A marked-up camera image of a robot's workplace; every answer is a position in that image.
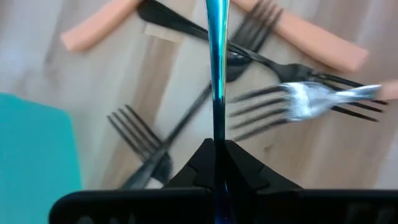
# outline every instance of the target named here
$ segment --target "silver fork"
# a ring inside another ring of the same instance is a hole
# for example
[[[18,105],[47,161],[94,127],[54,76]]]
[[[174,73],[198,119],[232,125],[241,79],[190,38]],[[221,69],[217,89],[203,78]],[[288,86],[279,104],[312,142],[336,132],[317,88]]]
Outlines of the silver fork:
[[[230,128],[238,129],[249,124],[262,121],[263,119],[279,116],[277,119],[265,125],[254,128],[253,130],[234,138],[235,141],[242,141],[281,124],[317,118],[338,104],[357,102],[361,100],[376,100],[377,94],[381,88],[381,85],[368,85],[344,91],[335,91],[318,82],[295,82],[282,83],[269,88],[250,91],[249,93],[233,98],[229,102],[237,103],[277,92],[284,92],[286,95],[278,96],[271,100],[266,100],[241,110],[237,110],[230,114],[231,117],[247,114],[266,106],[276,104],[283,104],[283,106],[267,111],[263,114],[256,115],[243,122],[232,125]]]

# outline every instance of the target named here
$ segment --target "black stand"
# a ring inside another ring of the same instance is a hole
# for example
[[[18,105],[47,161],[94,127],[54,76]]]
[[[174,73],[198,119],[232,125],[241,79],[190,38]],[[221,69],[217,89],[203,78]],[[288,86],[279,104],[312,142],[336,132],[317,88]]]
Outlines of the black stand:
[[[234,223],[398,223],[398,191],[305,190],[226,141]],[[53,206],[50,223],[214,223],[215,148],[206,139],[159,190],[77,192]]]

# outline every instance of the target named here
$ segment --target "light wood grain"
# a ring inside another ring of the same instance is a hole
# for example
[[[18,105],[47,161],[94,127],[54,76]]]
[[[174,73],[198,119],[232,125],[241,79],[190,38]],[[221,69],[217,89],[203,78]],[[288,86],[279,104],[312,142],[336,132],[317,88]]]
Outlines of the light wood grain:
[[[70,114],[87,189],[119,187],[141,164],[107,122],[106,115],[130,104],[164,138],[210,80],[209,50],[205,42],[190,37],[167,40],[148,35],[147,24],[137,15],[128,17],[90,51],[82,54],[66,51],[59,41],[61,31],[87,18],[106,2],[0,2],[0,91],[53,105]],[[369,49],[369,61],[357,76],[350,78],[362,83],[397,78],[396,1],[279,0],[278,3]],[[189,4],[192,8],[183,10],[194,22],[206,27],[205,2],[192,0]],[[229,35],[242,18],[241,12],[231,6]],[[300,62],[334,72],[276,35],[267,41],[261,54],[279,63]],[[273,83],[277,83],[275,75],[254,63],[239,80],[227,85],[227,97]],[[375,106],[386,112],[376,114],[348,108],[374,116],[380,123],[330,112],[312,121],[281,126],[239,144],[304,187],[398,187],[397,179],[392,177],[398,168],[398,104]],[[237,108],[227,105],[228,111]],[[174,173],[204,138],[212,137],[211,119],[209,99],[171,148]],[[227,133],[229,137],[236,134]]]

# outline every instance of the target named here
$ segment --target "shiny metal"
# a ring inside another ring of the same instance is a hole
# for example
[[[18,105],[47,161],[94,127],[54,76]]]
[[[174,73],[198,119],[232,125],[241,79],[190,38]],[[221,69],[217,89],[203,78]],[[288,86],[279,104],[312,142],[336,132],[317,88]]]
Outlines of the shiny metal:
[[[225,141],[226,31],[229,0],[206,0],[213,84],[214,140]]]
[[[231,129],[237,129],[258,122],[262,119],[280,115],[277,120],[271,121],[267,125],[257,127],[234,140],[241,141],[243,139],[250,138],[251,136],[264,132],[276,125],[317,118],[329,111],[332,107],[342,103],[352,103],[361,100],[375,100],[380,89],[381,85],[368,85],[349,90],[335,91],[318,82],[295,82],[282,83],[270,88],[251,91],[232,99],[231,102],[237,103],[278,91],[284,91],[287,95],[266,102],[257,103],[231,113],[230,116],[238,116],[250,113],[265,106],[284,103],[283,106],[274,111],[268,111],[264,114],[257,115],[254,118],[250,118],[246,121],[240,122],[239,124],[233,125]]]
[[[336,96],[339,98],[339,103],[350,103],[359,100],[374,100],[377,93],[381,89],[381,85],[367,85],[350,89],[346,91],[339,91]]]
[[[216,148],[215,223],[232,223],[225,174],[226,31],[229,0],[206,0],[213,87],[213,131]]]

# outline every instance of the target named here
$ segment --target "metal rod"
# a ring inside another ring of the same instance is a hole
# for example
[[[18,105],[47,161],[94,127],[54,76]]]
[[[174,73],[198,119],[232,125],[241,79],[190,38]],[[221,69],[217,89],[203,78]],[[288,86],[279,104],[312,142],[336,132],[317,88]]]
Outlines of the metal rod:
[[[215,223],[232,223],[224,170],[226,168],[225,75],[228,6],[229,0],[206,0],[213,87],[213,134],[216,148]]]
[[[225,142],[226,30],[229,0],[206,0],[215,143]]]

